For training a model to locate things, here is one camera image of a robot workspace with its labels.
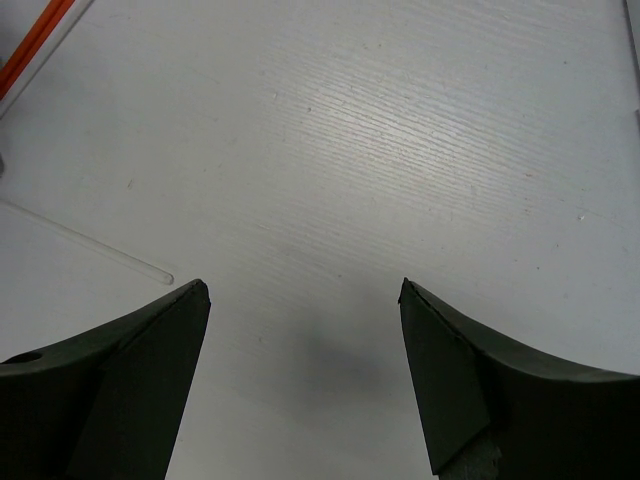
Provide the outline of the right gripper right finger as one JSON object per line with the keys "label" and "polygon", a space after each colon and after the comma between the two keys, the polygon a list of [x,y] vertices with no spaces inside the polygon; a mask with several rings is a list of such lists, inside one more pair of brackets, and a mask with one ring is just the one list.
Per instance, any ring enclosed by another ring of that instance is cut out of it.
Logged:
{"label": "right gripper right finger", "polygon": [[401,326],[441,479],[635,479],[639,379],[523,344],[413,281]]}

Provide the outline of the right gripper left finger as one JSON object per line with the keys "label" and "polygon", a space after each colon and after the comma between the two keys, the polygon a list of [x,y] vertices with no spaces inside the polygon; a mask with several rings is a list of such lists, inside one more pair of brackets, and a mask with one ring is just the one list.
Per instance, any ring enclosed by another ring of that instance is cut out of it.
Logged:
{"label": "right gripper left finger", "polygon": [[193,280],[2,362],[2,478],[165,478],[210,306]]}

